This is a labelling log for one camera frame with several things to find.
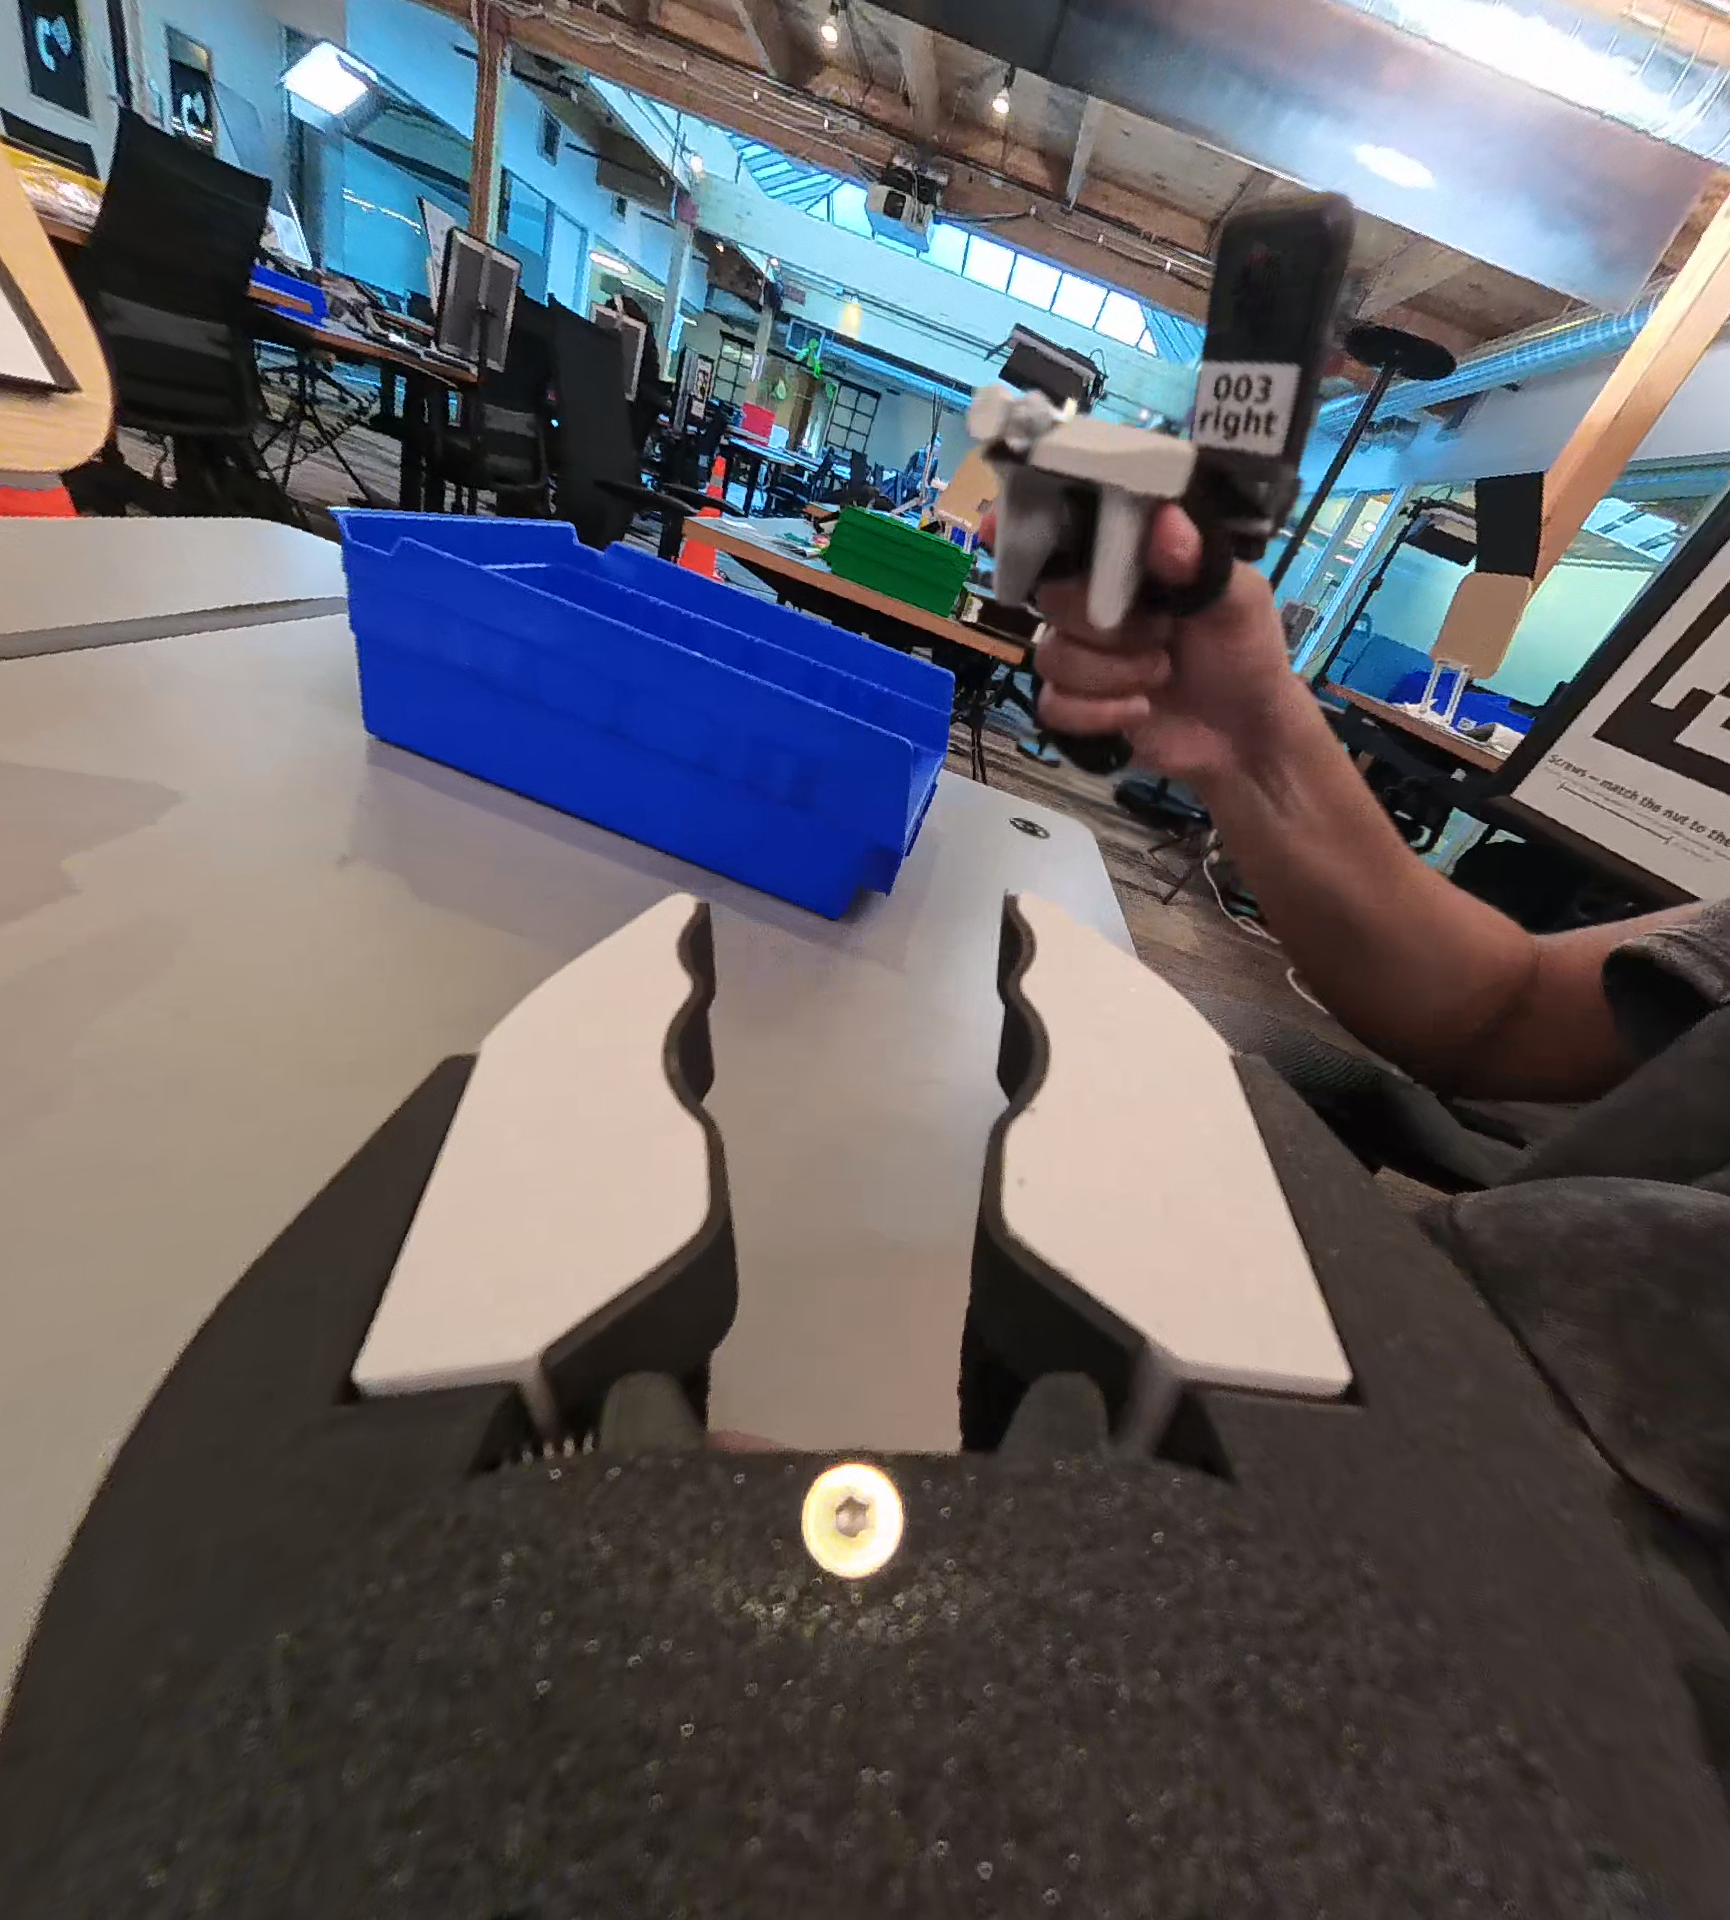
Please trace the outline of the ceiling projector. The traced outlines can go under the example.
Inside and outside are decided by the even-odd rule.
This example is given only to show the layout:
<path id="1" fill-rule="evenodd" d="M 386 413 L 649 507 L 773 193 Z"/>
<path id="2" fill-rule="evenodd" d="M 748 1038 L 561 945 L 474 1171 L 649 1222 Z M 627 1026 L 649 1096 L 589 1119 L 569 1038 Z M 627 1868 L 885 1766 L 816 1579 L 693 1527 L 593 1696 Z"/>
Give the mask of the ceiling projector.
<path id="1" fill-rule="evenodd" d="M 862 217 L 872 237 L 925 253 L 948 174 L 914 159 L 887 159 L 864 188 Z"/>

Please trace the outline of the short thick steel bolt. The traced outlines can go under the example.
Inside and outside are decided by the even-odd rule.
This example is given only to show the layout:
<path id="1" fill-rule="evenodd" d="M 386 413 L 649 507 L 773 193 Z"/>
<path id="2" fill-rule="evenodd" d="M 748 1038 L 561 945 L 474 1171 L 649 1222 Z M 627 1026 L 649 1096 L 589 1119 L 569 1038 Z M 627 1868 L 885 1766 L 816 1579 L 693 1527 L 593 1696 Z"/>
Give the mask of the short thick steel bolt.
<path id="1" fill-rule="evenodd" d="M 989 462 L 1023 462 L 1047 431 L 1076 415 L 1074 398 L 1055 399 L 1040 390 L 994 382 L 971 394 L 965 434 Z"/>

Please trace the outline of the stack of green bins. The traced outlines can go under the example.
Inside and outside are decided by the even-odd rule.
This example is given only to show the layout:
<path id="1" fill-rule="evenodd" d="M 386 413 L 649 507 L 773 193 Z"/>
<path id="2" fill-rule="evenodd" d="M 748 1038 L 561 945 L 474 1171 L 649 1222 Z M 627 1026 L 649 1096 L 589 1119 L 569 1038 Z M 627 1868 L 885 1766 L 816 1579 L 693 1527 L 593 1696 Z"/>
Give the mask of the stack of green bins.
<path id="1" fill-rule="evenodd" d="M 827 572 L 902 605 L 956 617 L 974 555 L 925 527 L 870 507 L 840 505 L 826 527 Z"/>

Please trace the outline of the black studio light panel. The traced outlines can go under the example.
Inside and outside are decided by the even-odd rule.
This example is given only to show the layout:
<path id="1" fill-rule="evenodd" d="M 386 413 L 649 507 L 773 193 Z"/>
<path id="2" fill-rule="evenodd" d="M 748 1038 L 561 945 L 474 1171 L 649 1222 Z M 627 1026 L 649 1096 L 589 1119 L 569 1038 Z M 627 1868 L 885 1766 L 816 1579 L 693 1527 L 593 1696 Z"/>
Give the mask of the black studio light panel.
<path id="1" fill-rule="evenodd" d="M 1023 323 L 1014 323 L 995 350 L 998 380 L 1015 392 L 1036 392 L 1055 408 L 1089 413 L 1108 375 L 1091 354 L 1063 345 Z"/>

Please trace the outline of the blue plastic bin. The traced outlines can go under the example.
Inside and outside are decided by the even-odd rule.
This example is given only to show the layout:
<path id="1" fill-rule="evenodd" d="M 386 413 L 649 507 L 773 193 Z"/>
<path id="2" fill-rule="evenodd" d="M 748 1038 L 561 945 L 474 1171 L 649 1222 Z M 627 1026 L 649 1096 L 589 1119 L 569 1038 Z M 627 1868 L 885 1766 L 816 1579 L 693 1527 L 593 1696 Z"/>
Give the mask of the blue plastic bin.
<path id="1" fill-rule="evenodd" d="M 555 520 L 333 517 L 374 739 L 821 918 L 893 890 L 948 669 Z"/>

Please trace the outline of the person's right hand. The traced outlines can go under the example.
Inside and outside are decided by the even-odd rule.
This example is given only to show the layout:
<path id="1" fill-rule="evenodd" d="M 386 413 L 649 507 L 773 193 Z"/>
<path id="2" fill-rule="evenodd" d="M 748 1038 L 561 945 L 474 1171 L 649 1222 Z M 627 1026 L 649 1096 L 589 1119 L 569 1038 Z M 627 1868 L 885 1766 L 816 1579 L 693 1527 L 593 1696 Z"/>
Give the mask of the person's right hand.
<path id="1" fill-rule="evenodd" d="M 1122 736 L 1141 766 L 1210 793 L 1236 779 L 1281 781 L 1300 755 L 1336 746 L 1292 672 L 1255 564 L 1231 559 L 1165 502 L 1150 517 L 1140 577 L 1155 598 L 1111 627 L 1088 616 L 1088 584 L 1040 584 L 1038 717 L 1047 732 Z"/>

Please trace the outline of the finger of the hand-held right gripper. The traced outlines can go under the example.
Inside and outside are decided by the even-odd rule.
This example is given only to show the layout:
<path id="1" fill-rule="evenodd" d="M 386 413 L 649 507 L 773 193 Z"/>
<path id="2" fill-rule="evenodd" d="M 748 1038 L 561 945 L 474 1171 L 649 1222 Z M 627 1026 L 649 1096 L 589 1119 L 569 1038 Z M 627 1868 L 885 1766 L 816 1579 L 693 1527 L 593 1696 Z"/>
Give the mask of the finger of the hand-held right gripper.
<path id="1" fill-rule="evenodd" d="M 1181 502 L 1195 447 L 1161 431 L 1091 413 L 1054 426 L 1023 460 L 989 460 L 992 589 L 1031 605 L 1045 580 L 1078 577 L 1091 605 L 1131 605 L 1160 505 Z"/>

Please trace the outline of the wooden work table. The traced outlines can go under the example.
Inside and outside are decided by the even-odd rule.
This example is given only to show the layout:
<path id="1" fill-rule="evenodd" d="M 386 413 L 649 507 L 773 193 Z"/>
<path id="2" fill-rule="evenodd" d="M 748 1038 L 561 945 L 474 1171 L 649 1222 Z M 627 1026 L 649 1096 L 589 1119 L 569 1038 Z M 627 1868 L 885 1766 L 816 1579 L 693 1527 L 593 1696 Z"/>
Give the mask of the wooden work table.
<path id="1" fill-rule="evenodd" d="M 921 634 L 927 642 L 959 645 L 1005 665 L 1022 665 L 1028 660 L 1028 640 L 992 631 L 953 614 L 936 614 L 876 588 L 833 576 L 830 566 L 814 555 L 804 539 L 794 539 L 794 527 L 808 525 L 804 520 L 780 515 L 691 514 L 682 522 L 682 531 L 688 539 L 709 546 L 755 573 L 773 582 L 790 582 L 796 596 L 816 593 L 842 601 L 851 609 L 876 616 L 877 621 L 892 621 L 899 630 Z"/>

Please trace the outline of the black computer monitor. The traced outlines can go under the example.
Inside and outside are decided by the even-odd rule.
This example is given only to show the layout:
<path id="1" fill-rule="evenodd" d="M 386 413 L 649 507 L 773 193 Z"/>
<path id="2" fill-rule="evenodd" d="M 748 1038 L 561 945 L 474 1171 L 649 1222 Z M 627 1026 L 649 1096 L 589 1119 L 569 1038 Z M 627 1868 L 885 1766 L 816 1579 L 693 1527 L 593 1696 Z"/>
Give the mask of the black computer monitor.
<path id="1" fill-rule="evenodd" d="M 431 350 L 475 374 L 503 371 L 510 356 L 522 261 L 469 227 L 443 233 Z"/>

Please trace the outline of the black light stand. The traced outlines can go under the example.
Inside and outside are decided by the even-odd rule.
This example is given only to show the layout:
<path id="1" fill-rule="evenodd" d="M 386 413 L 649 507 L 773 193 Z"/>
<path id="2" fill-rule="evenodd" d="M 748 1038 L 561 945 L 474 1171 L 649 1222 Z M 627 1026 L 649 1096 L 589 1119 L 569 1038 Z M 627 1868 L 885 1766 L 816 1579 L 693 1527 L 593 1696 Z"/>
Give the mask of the black light stand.
<path id="1" fill-rule="evenodd" d="M 1358 443 L 1375 419 L 1379 404 L 1393 383 L 1438 382 L 1453 375 L 1458 370 L 1458 358 L 1452 347 L 1401 326 L 1371 320 L 1351 323 L 1342 336 L 1342 347 L 1349 359 L 1367 367 L 1373 377 L 1363 395 L 1359 395 L 1354 417 L 1336 440 L 1321 478 L 1312 488 L 1301 511 L 1283 535 L 1283 546 L 1267 572 L 1267 584 L 1273 592 L 1281 588 L 1294 561 L 1300 557 L 1316 517 L 1337 488 L 1348 462 L 1358 451 Z"/>

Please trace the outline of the black framed marker poster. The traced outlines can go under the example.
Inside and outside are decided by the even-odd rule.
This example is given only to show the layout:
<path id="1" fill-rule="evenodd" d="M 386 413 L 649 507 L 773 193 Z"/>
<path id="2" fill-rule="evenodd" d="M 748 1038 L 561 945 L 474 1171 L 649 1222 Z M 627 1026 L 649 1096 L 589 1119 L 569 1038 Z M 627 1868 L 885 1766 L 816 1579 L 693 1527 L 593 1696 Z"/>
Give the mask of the black framed marker poster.
<path id="1" fill-rule="evenodd" d="M 1730 897 L 1730 488 L 1541 708 L 1483 812 L 1635 899 Z"/>

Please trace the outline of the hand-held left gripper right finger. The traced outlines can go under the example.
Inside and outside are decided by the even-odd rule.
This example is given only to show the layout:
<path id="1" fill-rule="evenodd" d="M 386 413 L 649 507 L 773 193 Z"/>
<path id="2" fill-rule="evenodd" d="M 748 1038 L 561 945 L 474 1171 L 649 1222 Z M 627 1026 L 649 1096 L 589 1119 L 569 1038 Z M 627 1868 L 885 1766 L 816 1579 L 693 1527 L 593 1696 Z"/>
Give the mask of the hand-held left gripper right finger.
<path id="1" fill-rule="evenodd" d="M 1025 1386 L 1086 1380 L 1123 1452 L 1210 1394 L 1354 1404 L 1356 1378 L 1216 1026 L 1031 891 L 1000 908 L 995 1077 L 968 1323 Z"/>

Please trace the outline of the grey desk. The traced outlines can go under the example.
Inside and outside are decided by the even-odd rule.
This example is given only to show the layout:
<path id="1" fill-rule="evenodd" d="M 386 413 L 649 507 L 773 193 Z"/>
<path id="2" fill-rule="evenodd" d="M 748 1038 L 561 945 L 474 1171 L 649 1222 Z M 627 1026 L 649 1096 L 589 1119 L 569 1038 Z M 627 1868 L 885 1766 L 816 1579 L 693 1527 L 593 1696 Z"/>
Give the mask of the grey desk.
<path id="1" fill-rule="evenodd" d="M 0 522 L 0 634 L 207 609 L 198 541 Z M 346 616 L 0 662 L 0 1713 L 228 1286 L 429 1068 L 674 891 L 712 903 L 739 1277 L 709 1414 L 946 1447 L 1000 910 L 1131 952 L 1091 828 L 946 773 L 893 890 L 830 921 L 371 741 Z"/>

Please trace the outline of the person's right forearm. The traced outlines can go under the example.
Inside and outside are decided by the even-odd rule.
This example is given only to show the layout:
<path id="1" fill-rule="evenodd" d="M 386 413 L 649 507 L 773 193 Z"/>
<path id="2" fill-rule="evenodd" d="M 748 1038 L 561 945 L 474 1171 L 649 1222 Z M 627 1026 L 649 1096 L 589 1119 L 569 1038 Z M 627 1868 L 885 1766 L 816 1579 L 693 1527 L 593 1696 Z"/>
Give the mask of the person's right forearm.
<path id="1" fill-rule="evenodd" d="M 1430 868 L 1300 689 L 1185 779 L 1292 968 L 1440 1093 L 1583 1102 L 1638 1066 L 1604 988 L 1616 923 L 1535 933 Z"/>

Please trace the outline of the black mesh office chair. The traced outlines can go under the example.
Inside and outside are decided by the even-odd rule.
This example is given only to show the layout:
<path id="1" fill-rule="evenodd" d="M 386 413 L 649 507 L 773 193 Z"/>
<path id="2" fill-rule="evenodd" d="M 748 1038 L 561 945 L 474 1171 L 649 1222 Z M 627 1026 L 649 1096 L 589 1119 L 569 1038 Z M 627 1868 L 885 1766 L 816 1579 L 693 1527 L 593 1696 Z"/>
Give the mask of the black mesh office chair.
<path id="1" fill-rule="evenodd" d="M 270 179 L 121 107 L 98 215 L 68 276 L 103 352 L 113 430 L 152 435 L 161 481 L 115 431 L 62 474 L 79 515 L 246 515 L 296 524 L 254 431 L 266 417 L 254 352 L 254 261 Z"/>

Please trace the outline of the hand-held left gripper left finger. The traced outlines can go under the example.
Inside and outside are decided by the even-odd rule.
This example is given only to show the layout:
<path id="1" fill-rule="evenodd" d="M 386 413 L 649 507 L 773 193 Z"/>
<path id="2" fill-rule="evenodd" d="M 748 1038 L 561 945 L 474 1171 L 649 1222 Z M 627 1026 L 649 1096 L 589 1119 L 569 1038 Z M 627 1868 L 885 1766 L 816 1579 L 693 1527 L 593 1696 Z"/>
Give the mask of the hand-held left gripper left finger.
<path id="1" fill-rule="evenodd" d="M 478 1045 L 350 1382 L 512 1387 L 551 1438 L 631 1374 L 705 1369 L 738 1303 L 713 1082 L 713 930 L 671 893 Z"/>

